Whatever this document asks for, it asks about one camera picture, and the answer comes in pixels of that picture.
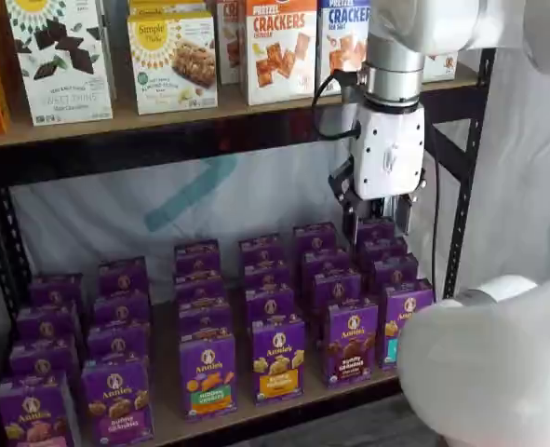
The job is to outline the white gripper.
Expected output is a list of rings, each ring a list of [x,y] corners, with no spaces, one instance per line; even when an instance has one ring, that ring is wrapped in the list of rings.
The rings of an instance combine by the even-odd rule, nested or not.
[[[331,192],[342,207],[342,233],[351,248],[357,245],[359,223],[373,216],[371,200],[375,199],[398,196],[395,223],[408,235],[412,209],[427,185],[422,105],[391,114],[360,103],[354,123],[360,133],[350,143],[351,156],[328,177]]]

